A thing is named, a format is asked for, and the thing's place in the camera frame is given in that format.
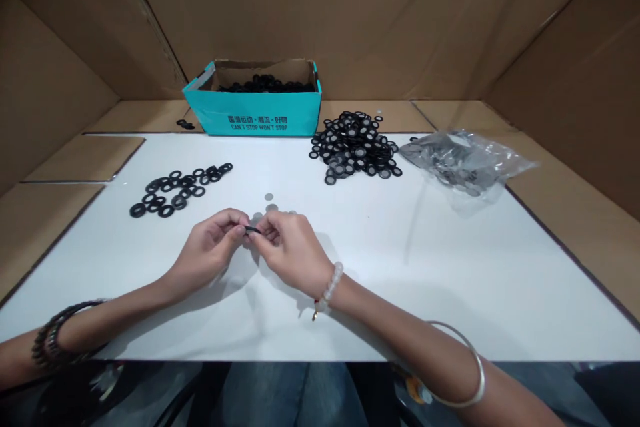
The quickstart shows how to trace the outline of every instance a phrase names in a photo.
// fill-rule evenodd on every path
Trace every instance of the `black bracelet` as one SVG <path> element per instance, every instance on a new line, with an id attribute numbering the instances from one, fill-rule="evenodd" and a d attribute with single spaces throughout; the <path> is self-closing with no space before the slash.
<path id="1" fill-rule="evenodd" d="M 84 354 L 66 352 L 58 345 L 58 331 L 60 327 L 77 312 L 87 307 L 100 305 L 106 301 L 106 299 L 98 299 L 81 302 L 80 304 L 67 307 L 62 312 L 51 317 L 51 320 L 38 331 L 38 335 L 31 348 L 31 358 L 34 360 L 36 366 L 47 370 L 57 370 L 66 365 L 78 364 L 100 352 L 106 344 L 91 352 L 85 352 Z"/>

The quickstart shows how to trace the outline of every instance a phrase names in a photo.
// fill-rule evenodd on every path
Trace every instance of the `plastic bag of washers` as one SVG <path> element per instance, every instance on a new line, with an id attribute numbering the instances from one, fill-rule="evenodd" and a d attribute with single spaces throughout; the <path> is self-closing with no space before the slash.
<path id="1" fill-rule="evenodd" d="M 464 130 L 413 139 L 400 154 L 426 170 L 454 210 L 473 213 L 495 203 L 507 179 L 537 167 L 512 149 Z"/>

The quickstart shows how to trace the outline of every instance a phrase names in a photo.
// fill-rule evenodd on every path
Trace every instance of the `cardboard panel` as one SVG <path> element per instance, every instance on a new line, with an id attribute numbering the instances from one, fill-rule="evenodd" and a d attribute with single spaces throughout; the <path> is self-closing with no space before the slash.
<path id="1" fill-rule="evenodd" d="M 0 198 L 0 304 L 102 189 L 102 185 L 19 184 Z"/>
<path id="2" fill-rule="evenodd" d="M 110 181 L 144 141 L 139 137 L 78 135 L 25 181 Z"/>
<path id="3" fill-rule="evenodd" d="M 541 163 L 509 187 L 640 321 L 640 222 L 524 133 L 490 137 Z"/>
<path id="4" fill-rule="evenodd" d="M 417 100 L 413 103 L 438 130 L 515 130 L 481 101 Z"/>
<path id="5" fill-rule="evenodd" d="M 0 194 L 118 97 L 20 0 L 0 0 Z"/>
<path id="6" fill-rule="evenodd" d="M 384 120 L 380 122 L 380 133 L 423 133 L 432 132 L 433 127 L 408 101 L 323 101 L 320 105 L 320 120 L 318 131 L 324 131 L 326 119 L 337 119 L 344 111 L 361 111 L 375 117 L 380 115 Z"/>
<path id="7" fill-rule="evenodd" d="M 139 0 L 22 0 L 120 97 L 182 98 L 185 85 Z"/>
<path id="8" fill-rule="evenodd" d="M 488 102 L 640 219 L 640 1 L 573 0 Z"/>
<path id="9" fill-rule="evenodd" d="M 316 61 L 325 99 L 475 99 L 568 0 L 149 0 L 188 78 Z"/>
<path id="10" fill-rule="evenodd" d="M 176 121 L 184 118 L 194 130 L 184 130 Z M 203 133 L 186 100 L 121 101 L 87 133 Z"/>

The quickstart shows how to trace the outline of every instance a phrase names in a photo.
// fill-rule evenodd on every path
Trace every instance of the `white bead bracelet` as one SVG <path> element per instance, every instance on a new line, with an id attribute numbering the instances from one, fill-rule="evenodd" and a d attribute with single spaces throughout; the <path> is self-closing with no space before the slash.
<path id="1" fill-rule="evenodd" d="M 331 300 L 331 296 L 333 295 L 333 291 L 335 290 L 338 282 L 340 282 L 340 277 L 342 276 L 342 272 L 344 271 L 344 267 L 340 262 L 336 262 L 333 264 L 333 276 L 331 277 L 331 282 L 329 282 L 329 287 L 325 290 L 325 293 L 322 294 L 320 300 L 315 301 L 315 312 L 313 313 L 313 317 L 311 320 L 315 320 L 318 316 L 318 312 L 324 312 L 329 306 L 329 300 Z"/>

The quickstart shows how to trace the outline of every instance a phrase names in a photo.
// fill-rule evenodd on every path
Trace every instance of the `white table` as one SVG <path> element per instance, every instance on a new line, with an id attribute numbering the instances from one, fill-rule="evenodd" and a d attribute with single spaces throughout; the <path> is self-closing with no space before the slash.
<path id="1" fill-rule="evenodd" d="M 390 135 L 399 145 L 410 135 Z M 158 278 L 191 226 L 226 207 L 307 215 L 329 257 L 379 295 L 460 329 L 492 360 L 640 360 L 640 334 L 505 192 L 470 218 L 452 211 L 396 155 L 402 177 L 358 173 L 329 187 L 308 139 L 146 135 L 147 142 L 0 309 L 0 340 L 62 308 Z M 174 169 L 231 162 L 199 199 L 163 219 L 135 219 L 144 187 Z M 272 201 L 265 194 L 272 193 Z M 222 280 L 111 342 L 105 358 L 382 360 L 349 319 L 320 315 L 240 248 Z"/>

